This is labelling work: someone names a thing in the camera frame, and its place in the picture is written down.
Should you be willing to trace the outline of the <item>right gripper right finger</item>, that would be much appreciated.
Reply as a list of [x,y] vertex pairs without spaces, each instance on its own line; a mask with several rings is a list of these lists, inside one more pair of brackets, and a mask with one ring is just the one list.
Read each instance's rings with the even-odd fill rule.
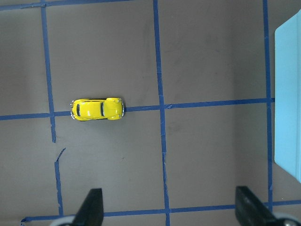
[[241,226],[282,225],[247,186],[236,187],[235,216]]

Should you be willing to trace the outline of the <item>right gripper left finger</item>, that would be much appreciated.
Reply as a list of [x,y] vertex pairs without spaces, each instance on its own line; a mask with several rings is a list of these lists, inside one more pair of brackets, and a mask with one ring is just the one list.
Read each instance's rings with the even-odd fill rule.
[[89,191],[72,221],[73,226],[101,226],[104,218],[103,193],[101,188]]

